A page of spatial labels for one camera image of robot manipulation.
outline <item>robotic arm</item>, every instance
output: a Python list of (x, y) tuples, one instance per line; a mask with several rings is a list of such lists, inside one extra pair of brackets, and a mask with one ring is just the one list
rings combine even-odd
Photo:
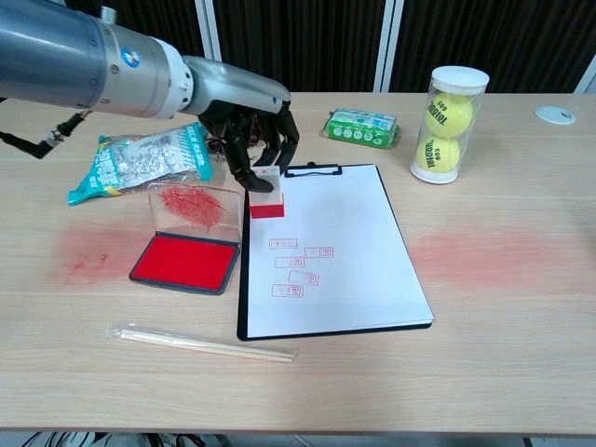
[(0, 4), (0, 98), (139, 117), (196, 115), (221, 142), (237, 181), (256, 192), (273, 186), (251, 170), (253, 120), (266, 143), (255, 165), (275, 162), (285, 171), (299, 139), (279, 82), (182, 57), (159, 39), (46, 0)]

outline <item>white paper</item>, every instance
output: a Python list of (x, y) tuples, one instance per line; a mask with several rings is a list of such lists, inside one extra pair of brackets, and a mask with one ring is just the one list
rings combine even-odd
[(286, 216), (251, 219), (249, 338), (432, 321), (376, 166), (343, 170), (282, 177)]

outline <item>tennis ball can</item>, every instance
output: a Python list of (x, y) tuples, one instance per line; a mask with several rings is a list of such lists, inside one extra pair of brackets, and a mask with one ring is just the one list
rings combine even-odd
[(457, 178), (489, 79), (470, 67), (450, 65), (432, 71), (411, 167), (414, 176), (429, 183)]

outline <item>table surface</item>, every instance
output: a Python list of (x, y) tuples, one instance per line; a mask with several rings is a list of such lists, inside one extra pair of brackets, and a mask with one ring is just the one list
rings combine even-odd
[[(378, 165), (437, 318), (259, 344), (299, 347), (293, 364), (105, 336), (136, 322), (235, 340), (239, 263), (222, 296), (135, 284), (153, 232), (146, 194), (66, 205), (99, 134), (191, 116), (93, 114), (43, 161), (1, 144), (0, 428), (596, 434), (596, 97), (486, 95), (460, 178), (441, 186), (409, 172), (424, 100), (293, 95), (294, 163)], [(538, 120), (543, 104), (577, 122)], [(396, 149), (323, 138), (340, 106), (396, 114)], [(0, 129), (39, 141), (71, 113), (7, 101)]]

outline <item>blue snack bag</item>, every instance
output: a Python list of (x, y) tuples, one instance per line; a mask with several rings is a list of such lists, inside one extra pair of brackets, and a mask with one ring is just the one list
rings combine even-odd
[(205, 144), (207, 133), (201, 124), (194, 123), (149, 136), (100, 136), (93, 166), (81, 184), (68, 193), (68, 204), (120, 196), (128, 188), (188, 170), (195, 170), (202, 181), (208, 181), (213, 168)]

